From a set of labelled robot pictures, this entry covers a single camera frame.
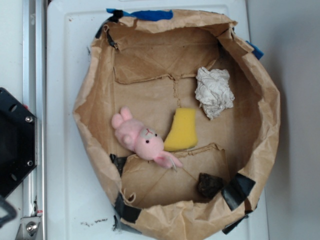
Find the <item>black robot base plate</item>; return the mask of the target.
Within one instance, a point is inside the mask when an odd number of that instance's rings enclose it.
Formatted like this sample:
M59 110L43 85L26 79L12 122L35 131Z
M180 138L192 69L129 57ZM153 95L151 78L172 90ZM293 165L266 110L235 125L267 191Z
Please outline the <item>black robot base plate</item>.
M0 196L7 198L36 167L36 117L0 89Z

